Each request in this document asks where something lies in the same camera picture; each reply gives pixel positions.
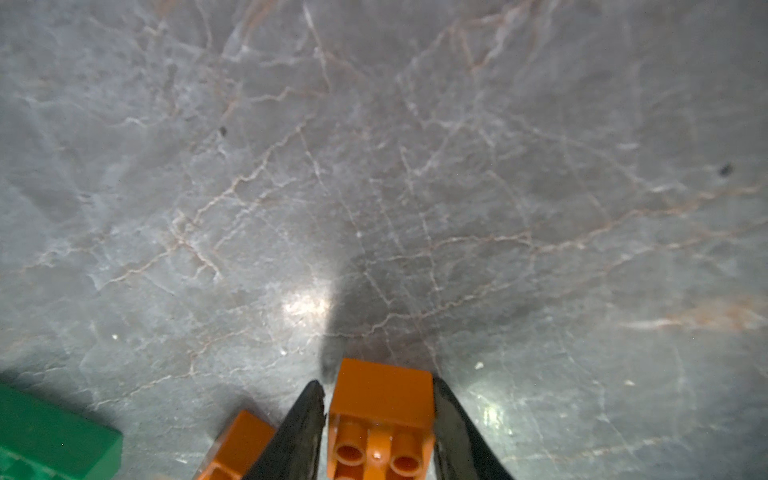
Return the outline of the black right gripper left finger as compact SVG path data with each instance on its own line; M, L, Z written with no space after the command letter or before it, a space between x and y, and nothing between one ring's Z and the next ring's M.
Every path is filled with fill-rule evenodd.
M310 381L243 480L315 480L325 426L324 389Z

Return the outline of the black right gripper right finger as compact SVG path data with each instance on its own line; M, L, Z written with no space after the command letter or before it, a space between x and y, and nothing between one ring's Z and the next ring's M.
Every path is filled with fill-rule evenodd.
M435 376L433 389L436 478L513 480L449 385Z

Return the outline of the orange lego brick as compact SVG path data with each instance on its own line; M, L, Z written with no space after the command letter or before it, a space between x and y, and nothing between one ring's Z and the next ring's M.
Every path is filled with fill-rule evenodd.
M343 359L328 414L328 477L425 478L434 422L431 373Z
M241 410L216 438L195 474L197 480L239 480L258 460L276 429Z

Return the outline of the green long lego brick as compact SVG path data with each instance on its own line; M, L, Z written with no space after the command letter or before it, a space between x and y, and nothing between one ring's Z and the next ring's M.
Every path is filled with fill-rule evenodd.
M111 479L122 447L119 431L1 386L3 479Z

